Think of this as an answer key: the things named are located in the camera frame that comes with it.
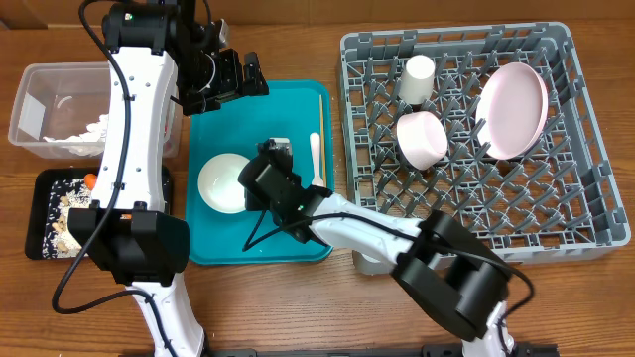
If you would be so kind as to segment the peanuts and rice leftovers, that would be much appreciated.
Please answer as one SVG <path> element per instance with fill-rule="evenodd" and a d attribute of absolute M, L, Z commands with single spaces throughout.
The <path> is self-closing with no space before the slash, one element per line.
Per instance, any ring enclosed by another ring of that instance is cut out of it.
<path fill-rule="evenodd" d="M 95 180 L 84 178 L 57 179 L 51 185 L 46 210 L 42 255 L 44 259 L 74 258 L 81 245 L 68 229 L 68 213 L 72 208 L 87 208 Z"/>

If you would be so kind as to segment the white plastic fork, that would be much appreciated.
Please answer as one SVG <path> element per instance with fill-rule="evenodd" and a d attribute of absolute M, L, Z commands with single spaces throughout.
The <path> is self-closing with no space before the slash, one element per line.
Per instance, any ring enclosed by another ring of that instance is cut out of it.
<path fill-rule="evenodd" d="M 320 164 L 321 164 L 320 134 L 318 133 L 310 134 L 310 146 L 311 146 L 311 154 L 312 154 L 313 170 L 314 170 L 312 185 L 325 187 L 325 183 L 321 177 L 321 170 L 320 170 Z"/>

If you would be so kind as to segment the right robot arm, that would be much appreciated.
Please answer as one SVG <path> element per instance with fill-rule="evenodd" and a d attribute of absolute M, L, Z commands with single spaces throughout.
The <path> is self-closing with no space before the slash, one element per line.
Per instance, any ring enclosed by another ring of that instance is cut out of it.
<path fill-rule="evenodd" d="M 317 185 L 303 187 L 288 145 L 269 139 L 238 176 L 250 210 L 270 212 L 278 231 L 301 243 L 347 248 L 387 267 L 437 325 L 460 338 L 466 356 L 510 356 L 512 272 L 450 215 L 399 218 L 362 208 Z"/>

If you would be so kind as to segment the wooden chopstick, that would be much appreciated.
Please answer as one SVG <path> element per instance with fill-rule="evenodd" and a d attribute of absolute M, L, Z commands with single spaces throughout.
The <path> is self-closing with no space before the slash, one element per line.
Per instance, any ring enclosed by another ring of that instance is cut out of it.
<path fill-rule="evenodd" d="M 323 179 L 323 186 L 327 186 L 326 175 L 326 154 L 325 154 L 325 125 L 324 125 L 324 107 L 323 97 L 319 96 L 319 127 L 320 127 L 320 159 L 321 159 L 321 178 Z"/>

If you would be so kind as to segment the white bowl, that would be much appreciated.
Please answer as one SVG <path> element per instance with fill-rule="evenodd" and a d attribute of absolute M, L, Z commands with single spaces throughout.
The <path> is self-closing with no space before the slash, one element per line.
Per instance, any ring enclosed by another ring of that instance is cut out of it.
<path fill-rule="evenodd" d="M 246 209 L 245 190 L 238 177 L 249 160 L 225 153 L 208 160 L 201 168 L 197 187 L 203 201 L 215 211 L 236 214 Z"/>

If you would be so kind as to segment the white napkin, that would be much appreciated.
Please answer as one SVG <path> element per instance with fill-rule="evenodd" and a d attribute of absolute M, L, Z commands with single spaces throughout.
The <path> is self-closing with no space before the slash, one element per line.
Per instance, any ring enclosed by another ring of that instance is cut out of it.
<path fill-rule="evenodd" d="M 48 143 L 60 143 L 62 148 L 80 157 L 99 156 L 104 151 L 109 116 L 101 114 L 97 122 L 86 125 L 86 131 L 72 135 L 65 139 L 55 139 L 44 136 Z"/>

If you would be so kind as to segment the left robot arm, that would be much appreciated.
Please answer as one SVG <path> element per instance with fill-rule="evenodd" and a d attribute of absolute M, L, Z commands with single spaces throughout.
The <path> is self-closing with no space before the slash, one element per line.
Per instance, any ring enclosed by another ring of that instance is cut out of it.
<path fill-rule="evenodd" d="M 91 38 L 109 62 L 104 152 L 91 202 L 67 223 L 79 257 L 109 272 L 139 305 L 158 356 L 204 356 L 184 270 L 191 235 L 166 206 L 162 160 L 169 117 L 268 93 L 255 54 L 240 57 L 222 21 L 200 24 L 192 1 L 116 1 Z"/>

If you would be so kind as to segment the large white plate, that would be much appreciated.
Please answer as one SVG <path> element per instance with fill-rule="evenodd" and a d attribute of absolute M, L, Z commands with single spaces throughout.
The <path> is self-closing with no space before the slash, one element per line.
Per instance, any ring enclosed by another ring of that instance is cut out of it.
<path fill-rule="evenodd" d="M 497 160 L 528 151 L 543 131 L 548 113 L 547 87 L 537 72 L 521 62 L 497 69 L 485 83 L 476 108 L 481 124 L 477 139 Z"/>

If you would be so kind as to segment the white paper cup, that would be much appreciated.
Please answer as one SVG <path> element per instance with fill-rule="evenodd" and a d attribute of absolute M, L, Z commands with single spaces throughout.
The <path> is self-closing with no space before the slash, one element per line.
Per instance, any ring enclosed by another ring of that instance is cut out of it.
<path fill-rule="evenodd" d="M 433 94 L 435 73 L 435 63 L 431 58 L 424 55 L 409 58 L 400 77 L 398 96 L 407 104 L 422 104 Z"/>

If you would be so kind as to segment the orange carrot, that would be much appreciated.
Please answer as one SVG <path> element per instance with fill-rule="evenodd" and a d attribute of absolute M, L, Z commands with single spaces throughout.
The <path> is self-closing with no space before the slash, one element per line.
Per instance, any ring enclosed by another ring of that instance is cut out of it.
<path fill-rule="evenodd" d="M 83 178 L 84 184 L 86 185 L 86 187 L 89 190 L 94 190 L 95 186 L 96 186 L 96 181 L 97 181 L 97 175 L 95 174 L 87 174 L 84 178 Z"/>

